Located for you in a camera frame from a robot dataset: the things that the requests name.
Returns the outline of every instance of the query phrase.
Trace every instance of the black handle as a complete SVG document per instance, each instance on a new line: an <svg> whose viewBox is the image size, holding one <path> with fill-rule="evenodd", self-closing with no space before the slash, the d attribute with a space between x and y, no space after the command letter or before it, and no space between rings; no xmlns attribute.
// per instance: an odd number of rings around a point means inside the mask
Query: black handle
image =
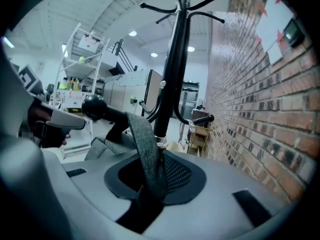
<svg viewBox="0 0 320 240"><path fill-rule="evenodd" d="M89 95L81 106L82 113L94 121L106 119L115 123L128 120L127 115L117 109L107 106L104 98L100 95Z"/></svg>
<svg viewBox="0 0 320 240"><path fill-rule="evenodd" d="M201 123L206 123L206 122L213 122L213 120L215 120L215 117L212 114L208 114L207 116L198 118L198 119L194 119L192 120L192 122L195 125L201 124Z"/></svg>
<svg viewBox="0 0 320 240"><path fill-rule="evenodd" d="M145 113L147 114L151 114L151 112L153 111L153 109L148 110L146 103L143 100L139 101L139 105L142 107L142 109L144 110Z"/></svg>

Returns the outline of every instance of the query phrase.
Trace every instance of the black rubber pad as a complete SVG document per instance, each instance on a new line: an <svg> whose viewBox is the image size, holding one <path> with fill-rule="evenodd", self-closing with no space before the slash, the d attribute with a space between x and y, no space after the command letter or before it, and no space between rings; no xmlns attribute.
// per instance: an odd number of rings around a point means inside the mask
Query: black rubber pad
<svg viewBox="0 0 320 240"><path fill-rule="evenodd" d="M85 169L79 168L79 169L67 171L66 174L71 178L71 177L74 177L74 176L78 176L80 174L84 174L86 172L87 171Z"/></svg>
<svg viewBox="0 0 320 240"><path fill-rule="evenodd" d="M232 194L254 227L265 223L272 216L262 204L248 191L241 190Z"/></svg>

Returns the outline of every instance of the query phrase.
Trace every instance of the black mesh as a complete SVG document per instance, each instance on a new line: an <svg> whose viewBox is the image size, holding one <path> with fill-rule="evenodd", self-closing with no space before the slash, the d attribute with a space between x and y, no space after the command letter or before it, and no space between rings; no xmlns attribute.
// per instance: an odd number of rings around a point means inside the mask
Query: black mesh
<svg viewBox="0 0 320 240"><path fill-rule="evenodd" d="M188 167L166 154L164 154L164 171L170 193L188 184L192 175L191 170Z"/></svg>

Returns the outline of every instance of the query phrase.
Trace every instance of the white ceiling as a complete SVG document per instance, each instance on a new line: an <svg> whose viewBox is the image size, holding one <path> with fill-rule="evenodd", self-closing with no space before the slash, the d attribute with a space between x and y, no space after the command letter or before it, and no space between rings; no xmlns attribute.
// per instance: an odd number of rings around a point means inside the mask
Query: white ceiling
<svg viewBox="0 0 320 240"><path fill-rule="evenodd" d="M200 1L202 0L191 0L191 4ZM145 27L145 33L139 34L144 41L141 45L144 49L149 49L150 46L158 47L159 43L166 43L170 36L168 33L171 32L173 17L155 26L154 22L164 14L141 9L141 2L171 9L176 0L44 0L32 9L12 32L7 33L7 37L19 48L61 49L61 44L68 41L74 28L81 22L81 28L87 31L95 30L96 35L111 38L109 44L112 45L132 30L149 25ZM201 11L226 12L228 3L229 0L217 0ZM201 39L208 37L207 22L207 18L201 16L193 21L194 31L191 31L194 37L191 37L191 41L197 36L199 44L206 43ZM208 45L199 45L196 49L208 49Z"/></svg>
<svg viewBox="0 0 320 240"><path fill-rule="evenodd" d="M175 16L171 16L159 24L153 22L136 30L137 35L133 38L138 42L140 48L148 53L158 54L158 58L153 61L163 62L166 57L174 21ZM195 51L189 53L189 56L208 57L210 33L211 19L201 15L192 18L189 45L193 46Z"/></svg>

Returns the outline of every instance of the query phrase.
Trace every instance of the black metal pole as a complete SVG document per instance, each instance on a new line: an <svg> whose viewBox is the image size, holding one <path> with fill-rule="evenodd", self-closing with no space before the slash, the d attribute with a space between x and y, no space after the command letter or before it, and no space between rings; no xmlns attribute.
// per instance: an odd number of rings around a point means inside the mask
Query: black metal pole
<svg viewBox="0 0 320 240"><path fill-rule="evenodd" d="M184 83L184 76L185 76L187 59L188 59L190 25L191 25L191 17L189 15L187 22L186 22L185 35L184 35L184 40L183 40L183 51L182 51L181 63L180 63L179 73L178 73L178 77L177 77L177 81L176 81L176 90L175 90L174 101L173 101L174 113L175 113L176 117L184 124L188 124L188 121L185 120L179 112L179 101L180 101L182 85Z"/></svg>
<svg viewBox="0 0 320 240"><path fill-rule="evenodd" d="M166 85L162 90L162 99L159 106L158 118L154 124L154 134L160 138L166 136L169 120L173 113L177 77L181 64L182 53L185 48L185 33L188 13L187 1L188 0L181 0L181 8L177 12L174 22L172 44L167 57L167 61L172 60L172 63L166 63L163 72L163 80L166 81Z"/></svg>
<svg viewBox="0 0 320 240"><path fill-rule="evenodd" d="M113 49L112 49L112 54L114 53L114 51L115 51L115 49L116 49L116 47L117 47L117 45L119 44L119 42L116 42L115 44L114 44L114 46L113 46Z"/></svg>
<svg viewBox="0 0 320 240"><path fill-rule="evenodd" d="M120 50L121 50L121 47L122 47L122 45L123 45L123 43L124 43L124 40L123 39L120 39L120 41L119 42L117 42L118 43L118 46L117 46L117 48L116 48L116 50L115 50L115 56L118 56L119 55L119 52L120 52Z"/></svg>

